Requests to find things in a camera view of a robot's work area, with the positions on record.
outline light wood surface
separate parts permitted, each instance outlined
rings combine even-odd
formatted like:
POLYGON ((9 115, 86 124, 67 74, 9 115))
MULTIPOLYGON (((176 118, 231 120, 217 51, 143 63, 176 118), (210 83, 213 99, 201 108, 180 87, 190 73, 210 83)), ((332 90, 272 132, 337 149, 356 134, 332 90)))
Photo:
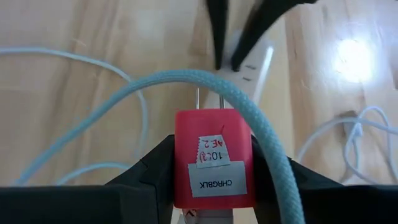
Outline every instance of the light wood surface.
MULTIPOLYGON (((253 2, 231 0, 228 36, 242 28, 253 2)), ((397 10, 393 0, 319 0, 291 10, 267 32, 275 52, 260 106, 289 156, 317 126, 349 110, 378 105, 398 124, 397 10)), ((210 24, 196 0, 1 1, 0 47, 31 45, 106 60, 134 78, 172 68, 213 68, 210 24)), ((125 84, 96 66, 44 55, 2 56, 0 68, 1 185, 125 84)), ((203 99, 206 91, 201 92, 203 99)), ((153 86, 144 96, 148 151, 173 133, 177 110, 195 107, 195 86, 153 86)), ((381 121, 372 113, 367 118, 381 121)), ((140 104, 132 95, 29 183, 51 184, 93 162, 137 161, 131 154, 140 130, 140 104)), ((369 127, 364 132, 364 173, 392 183, 382 156, 386 134, 369 127)), ((315 142, 303 163, 338 180, 345 171, 344 141, 338 126, 315 142)), ((117 174, 99 170, 70 184, 101 184, 117 174)))

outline sticker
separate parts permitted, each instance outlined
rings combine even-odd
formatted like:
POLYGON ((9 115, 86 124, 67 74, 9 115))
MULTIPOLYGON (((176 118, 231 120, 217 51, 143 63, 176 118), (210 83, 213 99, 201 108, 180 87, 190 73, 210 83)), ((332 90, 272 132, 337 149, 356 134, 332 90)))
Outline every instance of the sticker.
POLYGON ((211 197, 247 194, 246 173, 243 161, 230 162, 229 166, 200 169, 188 164, 192 197, 211 197))
POLYGON ((197 167, 217 167, 230 165, 228 150, 223 136, 201 136, 198 143, 197 167))

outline metal prong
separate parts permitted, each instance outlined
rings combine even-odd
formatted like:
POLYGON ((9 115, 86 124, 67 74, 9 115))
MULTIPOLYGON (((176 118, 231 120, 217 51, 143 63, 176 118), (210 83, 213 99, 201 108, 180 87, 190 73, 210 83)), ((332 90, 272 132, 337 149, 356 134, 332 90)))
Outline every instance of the metal prong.
POLYGON ((199 110, 199 87, 197 88, 197 110, 199 110))
POLYGON ((220 109, 224 109, 224 97, 220 96, 220 109))

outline white label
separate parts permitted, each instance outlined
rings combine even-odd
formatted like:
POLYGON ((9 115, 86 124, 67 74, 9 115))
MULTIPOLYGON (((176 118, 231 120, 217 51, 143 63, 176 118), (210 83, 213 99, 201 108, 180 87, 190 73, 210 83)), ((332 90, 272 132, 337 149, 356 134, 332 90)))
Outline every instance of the white label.
POLYGON ((201 136, 198 143, 197 167, 230 165, 228 150, 222 135, 201 136))
POLYGON ((211 197, 247 194, 246 173, 243 161, 230 162, 229 166, 197 168, 188 164, 192 197, 211 197))

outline red charger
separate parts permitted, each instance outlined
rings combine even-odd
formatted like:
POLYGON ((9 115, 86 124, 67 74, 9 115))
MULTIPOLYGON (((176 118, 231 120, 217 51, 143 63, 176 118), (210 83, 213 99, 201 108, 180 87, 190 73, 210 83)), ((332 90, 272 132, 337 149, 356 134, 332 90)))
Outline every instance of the red charger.
POLYGON ((236 110, 178 112, 174 159, 177 208, 254 206, 251 130, 236 110))

